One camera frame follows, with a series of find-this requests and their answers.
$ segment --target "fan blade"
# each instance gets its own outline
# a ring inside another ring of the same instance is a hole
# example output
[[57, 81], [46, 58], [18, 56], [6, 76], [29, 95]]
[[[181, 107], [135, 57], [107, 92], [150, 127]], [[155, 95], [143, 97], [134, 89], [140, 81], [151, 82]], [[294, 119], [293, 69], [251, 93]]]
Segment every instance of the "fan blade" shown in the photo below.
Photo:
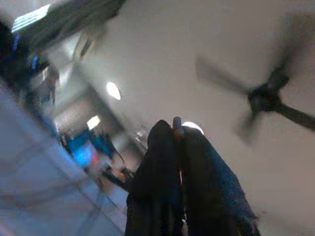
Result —
[[209, 81], [240, 94], [248, 95], [250, 93], [250, 89], [239, 83], [237, 78], [208, 63], [203, 57], [196, 59], [196, 73], [199, 80]]
[[268, 78], [268, 88], [278, 92], [289, 81], [288, 73], [294, 58], [312, 38], [315, 31], [313, 14], [289, 15], [285, 19], [286, 27], [281, 34], [281, 46], [278, 50], [276, 66]]
[[237, 135], [248, 145], [251, 145], [255, 138], [257, 123], [260, 116], [259, 111], [252, 111], [247, 115], [243, 124], [236, 130]]
[[280, 103], [275, 106], [275, 112], [283, 115], [285, 118], [297, 123], [305, 128], [315, 131], [315, 117], [312, 117], [304, 112]]

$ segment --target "white ceiling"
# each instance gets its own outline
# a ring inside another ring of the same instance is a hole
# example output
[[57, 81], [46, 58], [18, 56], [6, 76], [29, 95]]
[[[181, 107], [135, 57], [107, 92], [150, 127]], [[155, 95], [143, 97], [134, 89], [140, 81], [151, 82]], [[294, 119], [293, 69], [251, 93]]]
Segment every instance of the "white ceiling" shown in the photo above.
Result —
[[[128, 0], [84, 69], [130, 132], [174, 116], [199, 124], [236, 173], [253, 208], [315, 232], [315, 135], [269, 115], [253, 148], [233, 133], [248, 110], [245, 98], [200, 84], [202, 55], [249, 86], [263, 82], [277, 48], [280, 19], [313, 11], [309, 1]], [[315, 115], [314, 47], [298, 59], [283, 90], [289, 105]], [[106, 93], [112, 81], [121, 101]]]

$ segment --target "black cloth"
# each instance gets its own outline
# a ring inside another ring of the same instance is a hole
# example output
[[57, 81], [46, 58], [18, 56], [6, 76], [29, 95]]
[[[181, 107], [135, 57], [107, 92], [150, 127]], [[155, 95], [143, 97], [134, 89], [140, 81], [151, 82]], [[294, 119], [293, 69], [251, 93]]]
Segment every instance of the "black cloth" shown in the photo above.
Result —
[[134, 175], [127, 204], [126, 236], [180, 236], [182, 199], [173, 131], [159, 121]]
[[127, 199], [125, 235], [182, 235], [183, 205], [189, 236], [259, 235], [237, 177], [200, 131], [183, 129], [180, 143], [165, 121], [150, 131]]

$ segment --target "ceiling fan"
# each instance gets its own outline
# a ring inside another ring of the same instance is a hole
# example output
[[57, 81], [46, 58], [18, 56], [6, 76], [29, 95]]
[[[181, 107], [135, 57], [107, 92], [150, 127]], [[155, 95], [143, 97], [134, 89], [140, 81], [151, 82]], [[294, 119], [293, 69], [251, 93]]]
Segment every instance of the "ceiling fan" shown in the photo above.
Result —
[[[303, 23], [298, 21], [297, 18], [292, 19], [294, 21], [286, 31], [284, 47], [282, 47], [281, 53], [278, 55], [279, 58], [277, 58], [278, 63], [267, 81], [254, 89], [247, 88], [237, 78], [213, 66], [205, 58], [197, 57], [196, 59], [198, 79], [209, 81], [213, 85], [247, 96], [251, 113], [237, 131], [239, 136], [247, 143], [252, 141], [258, 119], [266, 112], [276, 112], [313, 132], [315, 131], [315, 117], [287, 106], [282, 102], [279, 94], [280, 90], [290, 80], [289, 67], [293, 58], [301, 51], [306, 41], [310, 39], [309, 33], [312, 32], [312, 28], [307, 26], [307, 33], [302, 33], [301, 26]], [[312, 22], [305, 16], [299, 19], [303, 21], [307, 19], [308, 23]]]

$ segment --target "fluorescent light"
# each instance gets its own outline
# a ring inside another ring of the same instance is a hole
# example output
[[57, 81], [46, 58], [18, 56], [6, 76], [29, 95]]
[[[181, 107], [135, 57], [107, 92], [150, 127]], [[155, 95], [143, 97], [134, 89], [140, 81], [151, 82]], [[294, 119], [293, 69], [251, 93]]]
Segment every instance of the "fluorescent light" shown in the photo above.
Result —
[[12, 32], [18, 31], [36, 21], [39, 21], [40, 19], [44, 18], [47, 13], [48, 9], [50, 7], [50, 4], [45, 5], [35, 11], [32, 11], [24, 16], [19, 16], [15, 19], [12, 27]]
[[95, 116], [89, 119], [89, 121], [87, 122], [89, 130], [94, 129], [99, 123], [100, 123], [100, 120], [98, 116]]
[[116, 98], [117, 100], [121, 99], [120, 92], [119, 92], [116, 84], [114, 84], [113, 82], [108, 82], [106, 85], [106, 89], [107, 89], [107, 92], [109, 93], [109, 95]]
[[197, 124], [195, 124], [195, 123], [193, 123], [193, 122], [186, 121], [186, 122], [183, 124], [183, 126], [188, 126], [188, 127], [190, 127], [190, 128], [197, 129], [197, 130], [199, 130], [202, 134], [205, 134], [205, 133], [203, 132], [203, 130], [202, 130]]

